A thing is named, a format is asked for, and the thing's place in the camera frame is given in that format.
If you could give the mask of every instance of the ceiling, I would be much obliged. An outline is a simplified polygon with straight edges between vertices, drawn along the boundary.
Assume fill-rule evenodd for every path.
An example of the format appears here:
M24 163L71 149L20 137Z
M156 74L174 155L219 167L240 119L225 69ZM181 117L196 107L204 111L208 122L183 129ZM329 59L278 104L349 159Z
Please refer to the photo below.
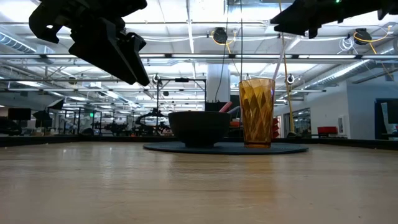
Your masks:
M211 38L211 32L215 27L226 28L226 21L228 15L228 30L227 34L232 43L229 45L232 54L280 54L282 47L282 39L279 34L274 31L273 25L269 24L269 20L279 13L279 6L274 3L265 4L247 4L243 7L243 31L241 29L241 12L231 8L228 13L224 13L224 1L221 0L147 0L148 6L140 11L137 11L124 18L126 21L126 28L129 32L136 32L146 39L147 45L141 50L141 54L162 54L162 53L183 53L183 54L223 54L224 45L217 45ZM250 3L253 0L243 1L243 3ZM283 7L286 8L289 4L283 1ZM189 4L189 17L192 22L192 37L193 44L190 45L190 38L188 32L188 13L187 3ZM56 54L68 54L68 48L73 44L69 37L70 31L63 28L59 33L59 44L52 44L43 40L37 39L30 31L28 26L29 16L37 7L38 1L35 0L2 0L0 2L0 32L12 36L16 40L25 43L29 47L38 49L41 45L47 46ZM341 43L348 33L353 33L355 28L367 28L368 32L374 39L381 38L386 35L388 26L391 26L390 34L382 41L376 42L375 47L384 44L388 40L395 37L395 32L398 26L397 16L387 15L383 20L377 19L377 12L371 12L361 16L346 19L343 23L337 24L332 22L325 24L318 30L318 37L313 40L308 40L306 37L296 37L295 35L285 34L287 41L287 54L351 54L350 50L342 50ZM369 45L354 45L355 50L359 54L370 54L371 49ZM20 54L20 52L0 44L0 52L3 54ZM11 65L22 67L31 71L22 73L19 71L19 78L31 78L38 80L40 77L46 77L50 74L53 82L41 83L45 86L57 86L59 88L87 88L87 83L78 82L76 85L69 83L57 83L57 79L66 79L70 76L84 79L98 79L101 82L101 88L107 89L144 89L151 88L150 86L143 87L138 84L128 85L124 82L109 81L115 79L104 71L92 67L82 66L74 67L74 60L55 60L59 63L69 63L68 66L48 66L40 64L35 60L26 59L9 59L6 60ZM206 78L207 65L214 63L210 60L198 60L195 64L190 61L180 61L171 59L151 60L151 66L146 64L146 70L149 75L158 74L161 78ZM295 63L288 62L287 71L293 74L297 79L296 82L309 82L323 72L339 65L339 63ZM239 76L241 63L235 61L234 63L227 62L226 65L232 76ZM267 62L244 62L243 73L244 76L249 75L252 78L264 77L272 78L277 61ZM279 68L277 75L277 89L285 89L284 83L284 65ZM18 74L3 74L3 78L15 78ZM28 87L25 84L13 83L16 88ZM170 83L167 88L197 88L195 83ZM116 93L121 98L134 102L153 103L151 96L148 93L138 92L120 92ZM107 96L98 97L96 93L92 93L89 98L93 101L101 102L107 100ZM164 98L204 98L203 92L192 93L170 93L168 97ZM196 106L198 110L202 110L202 105Z

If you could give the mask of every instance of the round mat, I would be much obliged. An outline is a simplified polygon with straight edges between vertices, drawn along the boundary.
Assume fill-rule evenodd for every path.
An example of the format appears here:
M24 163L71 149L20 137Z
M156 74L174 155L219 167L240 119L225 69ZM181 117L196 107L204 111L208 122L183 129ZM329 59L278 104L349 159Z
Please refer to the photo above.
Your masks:
M182 142L157 142L145 144L144 149L195 154L273 155L306 152L308 147L298 144L272 143L271 148L268 149L252 149L244 147L242 142L219 142L212 148L192 148L185 147Z

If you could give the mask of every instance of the glass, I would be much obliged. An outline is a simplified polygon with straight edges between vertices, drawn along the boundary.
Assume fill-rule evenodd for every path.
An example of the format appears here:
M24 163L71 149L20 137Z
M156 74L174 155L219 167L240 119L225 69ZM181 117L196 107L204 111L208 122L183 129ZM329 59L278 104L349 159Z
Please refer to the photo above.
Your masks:
M271 146L274 90L275 80L268 78L239 83L245 147Z

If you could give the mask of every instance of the robotic arm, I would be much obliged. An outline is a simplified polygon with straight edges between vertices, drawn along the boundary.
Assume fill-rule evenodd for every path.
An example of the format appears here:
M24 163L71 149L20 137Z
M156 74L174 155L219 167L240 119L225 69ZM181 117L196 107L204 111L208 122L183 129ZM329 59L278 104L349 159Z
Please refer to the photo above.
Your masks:
M148 85L139 51L145 40L126 33L122 17L147 6L146 0L41 0L29 17L37 38L57 44L62 26L71 28L69 52L128 84Z

